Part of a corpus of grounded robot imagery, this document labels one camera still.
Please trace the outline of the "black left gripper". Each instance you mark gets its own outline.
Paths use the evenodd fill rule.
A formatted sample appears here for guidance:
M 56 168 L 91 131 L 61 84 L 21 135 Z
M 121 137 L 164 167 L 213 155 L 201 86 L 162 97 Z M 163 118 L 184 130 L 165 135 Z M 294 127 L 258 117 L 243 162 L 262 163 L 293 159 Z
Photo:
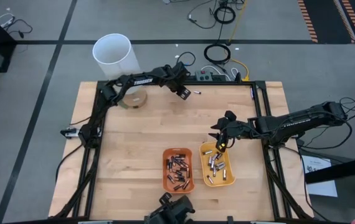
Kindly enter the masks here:
M 167 72 L 168 77 L 166 78 L 165 85 L 171 91 L 177 91 L 177 94 L 186 100 L 190 96 L 191 91 L 186 89 L 184 82 L 191 75 L 190 71 L 182 62 L 178 62 L 174 67 L 167 69 Z

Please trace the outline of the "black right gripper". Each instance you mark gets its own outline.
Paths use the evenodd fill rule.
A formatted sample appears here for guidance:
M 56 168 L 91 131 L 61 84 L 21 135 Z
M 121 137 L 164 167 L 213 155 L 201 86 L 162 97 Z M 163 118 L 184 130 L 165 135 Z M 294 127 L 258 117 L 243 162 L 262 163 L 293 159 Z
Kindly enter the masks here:
M 209 133 L 209 136 L 217 139 L 216 148 L 220 152 L 234 145 L 235 140 L 252 139 L 252 129 L 248 123 L 237 120 L 236 115 L 227 110 L 223 118 L 219 118 L 217 124 L 211 129 L 218 129 L 219 133 Z

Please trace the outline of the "yellow plastic bin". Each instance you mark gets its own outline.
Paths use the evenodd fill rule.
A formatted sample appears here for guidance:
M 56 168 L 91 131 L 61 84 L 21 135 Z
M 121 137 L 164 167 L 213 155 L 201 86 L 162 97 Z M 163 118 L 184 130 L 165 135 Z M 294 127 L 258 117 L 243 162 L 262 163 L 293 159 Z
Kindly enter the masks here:
M 217 168 L 216 164 L 220 163 L 220 162 L 224 162 L 225 167 L 221 170 L 217 170 L 216 173 L 216 177 L 212 176 L 212 170 L 211 167 L 208 166 L 208 160 L 209 160 L 209 156 L 212 156 L 220 151 L 218 151 L 215 148 L 215 144 L 216 142 L 204 142 L 200 148 L 200 158 L 201 158 L 201 167 L 202 167 L 202 175 L 203 175 L 203 179 L 204 182 L 206 183 L 206 185 L 210 186 L 210 187 L 223 187 L 226 185 L 231 185 L 235 182 L 235 177 L 232 173 L 232 168 L 231 168 L 231 163 L 230 163 L 230 158 L 229 158 L 229 154 L 228 152 L 221 152 L 222 153 L 222 157 L 218 160 L 215 160 L 215 164 L 214 167 Z M 210 154 L 206 154 L 203 155 L 202 152 L 204 151 L 212 151 L 212 153 Z M 227 169 L 227 181 L 223 181 L 223 170 Z M 207 179 L 207 175 L 209 175 L 214 184 L 211 184 L 209 182 L 209 180 Z

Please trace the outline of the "orange plastic bin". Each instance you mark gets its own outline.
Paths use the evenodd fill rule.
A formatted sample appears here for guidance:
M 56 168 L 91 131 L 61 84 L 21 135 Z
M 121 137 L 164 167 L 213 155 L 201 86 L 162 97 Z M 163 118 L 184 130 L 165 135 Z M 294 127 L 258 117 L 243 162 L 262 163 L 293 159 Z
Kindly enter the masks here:
M 174 191 L 173 188 L 179 184 L 182 184 L 182 183 L 185 183 L 185 182 L 178 182 L 177 181 L 177 178 L 175 178 L 175 175 L 177 175 L 175 173 L 175 170 L 180 170 L 180 169 L 177 169 L 176 166 L 172 166 L 172 163 L 171 163 L 171 156 L 174 156 L 175 158 L 175 155 L 176 154 L 185 154 L 186 157 L 185 158 L 182 158 L 184 159 L 184 162 L 187 163 L 189 165 L 189 168 L 190 168 L 190 183 L 189 185 L 187 186 L 187 188 L 185 190 L 182 189 L 182 187 L 180 189 L 178 189 L 177 191 Z M 169 159 L 170 160 L 170 169 L 167 170 L 166 169 L 166 159 Z M 193 165 L 193 162 L 192 162 L 192 151 L 188 148 L 170 148 L 170 149 L 166 149 L 164 152 L 163 152 L 163 188 L 165 191 L 171 193 L 171 194 L 189 194 L 191 193 L 194 188 L 195 188 L 195 183 L 194 183 L 194 170 L 192 168 L 192 165 Z M 185 180 L 187 181 L 188 179 L 186 178 L 186 172 L 182 172 L 182 176 L 185 178 Z M 169 179 L 167 178 L 167 175 L 170 175 L 174 178 L 175 180 L 175 184 L 172 184 Z

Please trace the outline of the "white cylindrical tube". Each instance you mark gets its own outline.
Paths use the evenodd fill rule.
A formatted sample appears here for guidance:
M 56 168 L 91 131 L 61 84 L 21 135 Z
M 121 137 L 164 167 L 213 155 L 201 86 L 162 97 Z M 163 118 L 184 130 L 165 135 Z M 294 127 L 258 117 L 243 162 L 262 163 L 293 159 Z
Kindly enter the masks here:
M 142 72 L 129 38 L 122 34 L 108 34 L 98 39 L 92 55 L 107 80 Z M 146 101 L 146 91 L 136 86 L 126 92 L 120 103 L 125 109 L 137 109 L 144 106 Z

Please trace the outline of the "white printed paper sheet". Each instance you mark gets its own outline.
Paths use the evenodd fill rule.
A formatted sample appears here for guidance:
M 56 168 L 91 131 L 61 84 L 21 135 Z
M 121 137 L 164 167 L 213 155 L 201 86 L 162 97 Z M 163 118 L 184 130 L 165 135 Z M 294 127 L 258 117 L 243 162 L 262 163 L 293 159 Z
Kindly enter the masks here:
M 304 162 L 306 174 L 331 167 L 331 161 L 329 159 L 323 159 L 312 156 L 302 156 L 302 161 Z M 318 182 L 314 184 L 306 184 L 306 186 L 310 195 L 319 195 L 326 197 L 338 196 L 334 180 Z

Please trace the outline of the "grey power strip red switch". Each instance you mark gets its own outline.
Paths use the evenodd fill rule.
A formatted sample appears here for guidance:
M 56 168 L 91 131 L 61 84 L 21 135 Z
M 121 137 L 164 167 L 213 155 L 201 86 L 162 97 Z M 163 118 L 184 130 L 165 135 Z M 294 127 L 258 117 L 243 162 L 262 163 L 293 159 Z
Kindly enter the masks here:
M 196 76 L 196 80 L 199 82 L 212 82 L 213 81 L 212 72 L 208 72 L 205 70 L 195 71 L 195 76 Z

